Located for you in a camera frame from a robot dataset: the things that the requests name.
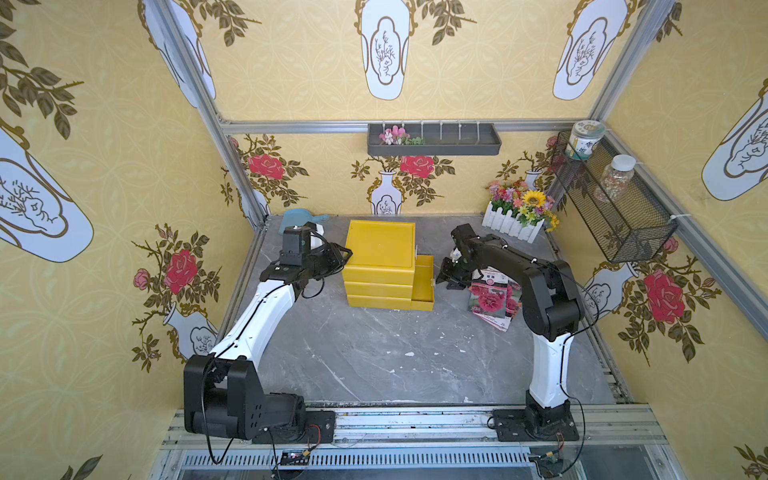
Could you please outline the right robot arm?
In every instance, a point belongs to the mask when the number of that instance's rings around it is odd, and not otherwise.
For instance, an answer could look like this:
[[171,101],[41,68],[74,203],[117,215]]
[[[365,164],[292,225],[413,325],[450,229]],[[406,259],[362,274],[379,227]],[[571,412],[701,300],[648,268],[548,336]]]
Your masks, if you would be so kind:
[[437,281],[449,289],[471,285],[472,274],[493,268],[521,287],[522,315],[533,334],[533,374],[526,392],[525,425],[535,438],[575,425],[567,391],[573,338],[586,313],[569,264],[514,249],[496,235],[479,236],[469,224],[451,232],[454,252],[443,259]]

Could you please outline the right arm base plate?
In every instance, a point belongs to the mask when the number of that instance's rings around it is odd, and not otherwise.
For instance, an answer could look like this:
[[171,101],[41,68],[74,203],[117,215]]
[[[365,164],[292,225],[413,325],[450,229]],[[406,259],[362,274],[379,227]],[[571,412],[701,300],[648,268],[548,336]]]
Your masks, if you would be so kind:
[[580,434],[568,405],[562,408],[533,407],[494,410],[487,426],[500,442],[577,441]]

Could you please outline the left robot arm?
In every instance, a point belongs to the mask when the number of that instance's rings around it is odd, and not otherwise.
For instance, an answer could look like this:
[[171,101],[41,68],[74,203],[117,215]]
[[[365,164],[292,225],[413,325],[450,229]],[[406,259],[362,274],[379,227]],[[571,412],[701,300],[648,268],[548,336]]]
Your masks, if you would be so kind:
[[209,353],[186,363],[187,432],[247,441],[266,433],[289,441],[304,436],[304,399],[265,392],[258,368],[280,320],[308,283],[340,273],[351,256],[351,250],[328,241],[316,223],[284,230],[279,257],[260,274],[255,295],[235,325]]

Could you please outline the yellow three-drawer cabinet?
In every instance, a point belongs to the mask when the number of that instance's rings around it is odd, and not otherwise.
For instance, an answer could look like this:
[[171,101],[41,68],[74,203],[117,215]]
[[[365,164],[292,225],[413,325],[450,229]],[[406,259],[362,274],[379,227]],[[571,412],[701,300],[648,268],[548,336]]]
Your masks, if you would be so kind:
[[351,307],[411,308],[416,270],[413,223],[353,220],[346,248],[353,252],[342,272]]

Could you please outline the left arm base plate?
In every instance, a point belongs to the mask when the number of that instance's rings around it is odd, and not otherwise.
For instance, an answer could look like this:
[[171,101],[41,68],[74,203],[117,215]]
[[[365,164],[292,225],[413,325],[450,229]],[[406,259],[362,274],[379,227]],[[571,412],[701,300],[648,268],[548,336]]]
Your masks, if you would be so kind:
[[299,412],[292,424],[262,430],[253,444],[303,444],[313,447],[334,441],[336,414],[331,410]]

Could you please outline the yellow bottom drawer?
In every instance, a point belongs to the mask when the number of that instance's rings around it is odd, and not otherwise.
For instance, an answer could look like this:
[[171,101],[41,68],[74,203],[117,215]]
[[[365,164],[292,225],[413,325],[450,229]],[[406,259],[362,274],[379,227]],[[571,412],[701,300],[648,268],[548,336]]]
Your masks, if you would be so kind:
[[435,304],[434,257],[418,255],[416,258],[411,309],[432,311]]

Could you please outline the pink flower seed bag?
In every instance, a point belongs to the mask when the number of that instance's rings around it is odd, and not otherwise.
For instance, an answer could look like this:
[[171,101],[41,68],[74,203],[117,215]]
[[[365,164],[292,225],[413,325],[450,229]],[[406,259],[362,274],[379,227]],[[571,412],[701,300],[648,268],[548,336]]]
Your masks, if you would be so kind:
[[507,332],[512,322],[510,317],[496,317],[479,313],[476,313],[476,316],[501,332]]
[[523,306],[521,286],[492,267],[473,273],[469,291],[469,311],[473,314],[514,318]]

